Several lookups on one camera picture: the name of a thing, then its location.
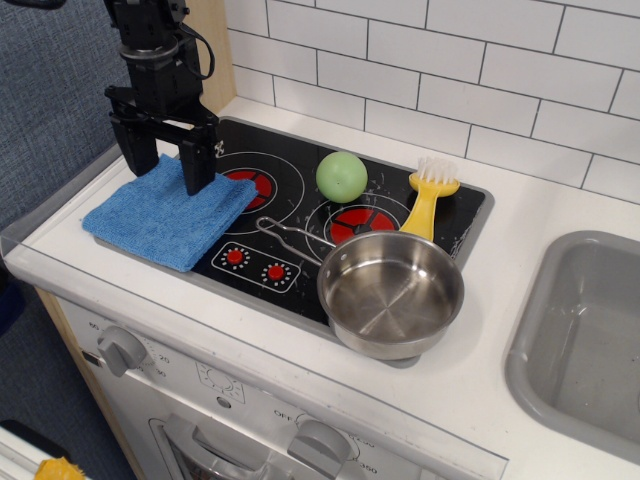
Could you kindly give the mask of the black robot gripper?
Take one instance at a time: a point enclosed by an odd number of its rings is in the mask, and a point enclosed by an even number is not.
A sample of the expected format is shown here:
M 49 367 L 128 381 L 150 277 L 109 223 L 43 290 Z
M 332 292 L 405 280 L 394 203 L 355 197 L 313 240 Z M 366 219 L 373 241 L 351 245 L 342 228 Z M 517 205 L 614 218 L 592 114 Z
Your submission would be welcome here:
M 159 163 L 156 140 L 178 145 L 187 194 L 196 195 L 216 175 L 217 116 L 201 103 L 203 83 L 216 65 L 208 52 L 201 70 L 195 47 L 122 47 L 131 85 L 110 86 L 110 121 L 119 148 L 136 176 Z

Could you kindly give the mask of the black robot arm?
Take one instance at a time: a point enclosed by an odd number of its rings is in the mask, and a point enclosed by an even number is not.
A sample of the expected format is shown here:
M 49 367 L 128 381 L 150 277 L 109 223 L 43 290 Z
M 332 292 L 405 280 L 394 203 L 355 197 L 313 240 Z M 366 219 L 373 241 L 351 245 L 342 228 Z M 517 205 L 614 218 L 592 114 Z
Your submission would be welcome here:
M 156 142 L 179 149 L 189 195 L 216 175 L 218 117 L 201 103 L 203 82 L 215 70 L 208 41 L 184 23 L 183 1 L 107 1 L 120 34 L 130 85 L 110 86 L 111 125 L 130 170 L 138 177 L 159 163 Z

